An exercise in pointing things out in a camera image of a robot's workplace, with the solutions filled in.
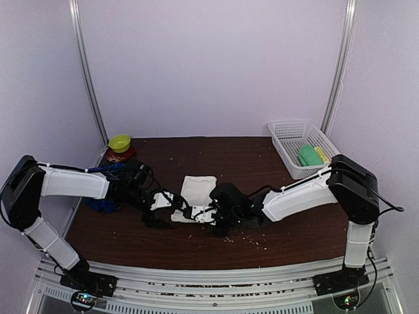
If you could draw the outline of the white towel with blue emblem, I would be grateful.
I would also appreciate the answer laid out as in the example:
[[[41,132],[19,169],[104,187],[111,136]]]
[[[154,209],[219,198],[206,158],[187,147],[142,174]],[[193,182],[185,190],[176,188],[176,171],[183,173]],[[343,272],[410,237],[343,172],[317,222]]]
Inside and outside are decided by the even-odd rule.
[[[181,187],[181,196],[188,201],[190,206],[209,205],[212,202],[209,194],[216,184],[217,178],[214,176],[185,176]],[[185,219],[183,213],[178,210],[175,210],[170,218],[172,222],[196,223],[193,220]]]

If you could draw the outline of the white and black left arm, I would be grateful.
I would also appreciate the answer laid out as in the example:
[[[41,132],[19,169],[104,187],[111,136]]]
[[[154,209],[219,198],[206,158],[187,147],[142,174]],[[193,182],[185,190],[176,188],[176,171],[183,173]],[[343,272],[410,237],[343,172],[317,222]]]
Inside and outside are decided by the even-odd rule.
[[[126,204],[141,211],[146,226],[160,229],[171,225],[155,217],[157,209],[191,210],[183,196],[163,188],[152,169],[138,160],[77,168],[23,156],[2,186],[1,214],[11,228],[51,258],[79,290],[90,289],[94,276],[85,258],[46,220],[41,211],[45,198],[86,198]]]

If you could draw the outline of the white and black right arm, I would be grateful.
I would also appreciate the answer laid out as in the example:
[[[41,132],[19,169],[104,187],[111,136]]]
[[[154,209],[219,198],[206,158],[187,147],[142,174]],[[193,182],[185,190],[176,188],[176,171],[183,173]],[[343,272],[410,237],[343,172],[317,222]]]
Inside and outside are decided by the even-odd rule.
[[[339,271],[316,276],[315,282],[344,289],[368,283],[365,262],[380,215],[378,179],[347,156],[337,154],[317,173],[281,188],[266,185],[246,195],[232,183],[221,183],[210,191],[209,199],[208,205],[184,205],[183,217],[211,225],[217,236],[227,236],[233,227],[262,228],[315,207],[339,204],[349,222],[343,265]]]

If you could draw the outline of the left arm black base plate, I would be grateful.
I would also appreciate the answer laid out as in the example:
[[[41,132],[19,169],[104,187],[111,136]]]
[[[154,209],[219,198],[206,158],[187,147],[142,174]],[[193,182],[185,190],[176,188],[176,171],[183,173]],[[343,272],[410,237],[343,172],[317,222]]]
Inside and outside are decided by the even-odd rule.
[[[85,291],[95,296],[112,297],[117,286],[118,279],[112,275],[105,275],[101,273],[89,272],[87,280],[76,281],[71,279],[68,275],[62,275],[60,284],[74,290]]]

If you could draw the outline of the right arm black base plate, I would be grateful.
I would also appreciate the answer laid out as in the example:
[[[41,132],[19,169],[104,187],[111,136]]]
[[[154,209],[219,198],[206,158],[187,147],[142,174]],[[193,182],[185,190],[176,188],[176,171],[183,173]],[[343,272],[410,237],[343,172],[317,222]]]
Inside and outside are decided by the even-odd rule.
[[[368,275],[362,271],[334,271],[315,275],[312,280],[318,296],[355,289],[369,283]]]

